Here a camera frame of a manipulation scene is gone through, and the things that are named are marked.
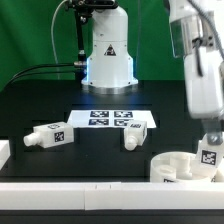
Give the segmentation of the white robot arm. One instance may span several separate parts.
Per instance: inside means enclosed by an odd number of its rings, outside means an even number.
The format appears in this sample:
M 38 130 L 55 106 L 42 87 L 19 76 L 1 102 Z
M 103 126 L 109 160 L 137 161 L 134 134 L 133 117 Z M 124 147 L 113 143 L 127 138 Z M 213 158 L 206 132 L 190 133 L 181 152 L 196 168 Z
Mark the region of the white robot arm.
M 224 142 L 224 0 L 164 0 L 168 3 L 173 55 L 184 63 L 188 110 L 203 122 L 211 146 Z M 127 50 L 124 9 L 95 7 L 93 50 L 82 86 L 100 94 L 118 94 L 138 84 Z

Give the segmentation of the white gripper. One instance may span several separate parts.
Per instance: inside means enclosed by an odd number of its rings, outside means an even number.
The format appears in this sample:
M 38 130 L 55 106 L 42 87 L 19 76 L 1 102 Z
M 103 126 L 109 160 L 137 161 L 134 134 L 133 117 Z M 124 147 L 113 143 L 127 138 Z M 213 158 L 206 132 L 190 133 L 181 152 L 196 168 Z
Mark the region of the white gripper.
M 218 118 L 224 111 L 222 78 L 219 66 L 222 58 L 218 51 L 199 49 L 202 75 L 198 74 L 196 54 L 184 59 L 185 85 L 188 110 L 192 118 L 203 119 L 202 125 L 209 145 L 221 145 L 223 134 Z

